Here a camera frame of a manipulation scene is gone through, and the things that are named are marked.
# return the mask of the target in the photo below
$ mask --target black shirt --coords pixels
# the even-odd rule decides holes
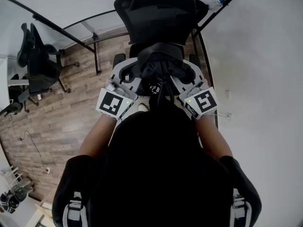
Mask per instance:
[[[77,156],[65,167],[53,201],[62,226],[65,206],[81,192],[89,227],[182,224],[229,226],[233,188],[251,204],[259,195],[232,157],[204,152],[193,122],[179,108],[138,112],[116,129],[106,155]]]

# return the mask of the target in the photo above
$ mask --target chair backrest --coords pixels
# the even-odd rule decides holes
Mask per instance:
[[[21,29],[23,30],[23,41],[17,55],[17,64],[23,68],[26,67],[30,51],[33,48],[33,39],[26,23],[21,25]]]
[[[190,32],[208,12],[199,0],[116,0],[131,44],[185,44]]]
[[[31,36],[34,48],[29,56],[27,73],[29,91],[34,93],[52,86],[58,80],[60,71],[49,63],[48,51],[34,24],[31,24]]]

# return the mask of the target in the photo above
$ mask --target cable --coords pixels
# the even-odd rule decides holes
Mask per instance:
[[[60,175],[58,176],[58,181],[60,181],[60,176],[62,177],[63,172],[60,173]]]
[[[47,173],[48,173],[48,169],[44,166],[44,163],[43,163],[43,160],[42,160],[41,153],[40,153],[38,147],[36,146],[36,144],[34,143],[33,138],[32,138],[32,136],[31,136],[31,134],[29,133],[29,131],[28,131],[28,130],[25,130],[25,131],[24,131],[24,133],[23,133],[23,139],[22,139],[22,138],[18,138],[18,136],[17,136],[17,134],[16,134],[16,131],[15,131],[15,128],[14,128],[14,124],[13,124],[13,120],[12,120],[11,115],[10,115],[10,123],[11,123],[11,126],[12,126],[13,130],[14,130],[14,133],[15,133],[15,136],[16,136],[17,140],[23,141],[23,140],[25,139],[25,133],[27,132],[28,135],[29,135],[29,137],[30,137],[30,139],[31,139],[31,141],[32,141],[32,143],[33,143],[33,145],[34,145],[34,147],[36,148],[36,150],[37,150],[38,153],[39,153],[39,156],[40,156],[40,160],[41,160],[42,166],[32,166],[32,172],[33,172],[33,174],[34,174],[33,167],[44,167],[44,169],[45,169],[45,170],[47,171]]]
[[[220,115],[220,114],[214,114],[214,113],[209,113],[209,114],[206,114],[206,115],[217,115],[217,116],[220,116],[220,117],[223,117],[223,118],[229,118],[229,116]]]

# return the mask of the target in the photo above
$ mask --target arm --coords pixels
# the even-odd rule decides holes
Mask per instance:
[[[80,147],[79,155],[91,157],[102,155],[108,147],[116,123],[116,119],[103,114],[86,136]]]
[[[223,156],[232,157],[231,149],[209,116],[196,120],[196,128],[203,149],[214,159],[219,160]]]

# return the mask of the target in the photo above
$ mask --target person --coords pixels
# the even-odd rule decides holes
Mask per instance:
[[[53,201],[55,225],[66,226],[64,209],[79,192],[89,227],[230,226],[237,188],[251,205],[253,226],[260,197],[212,118],[191,120],[168,100],[159,108],[151,101],[150,111],[139,105],[143,110],[115,132],[116,120],[100,117],[66,164]]]

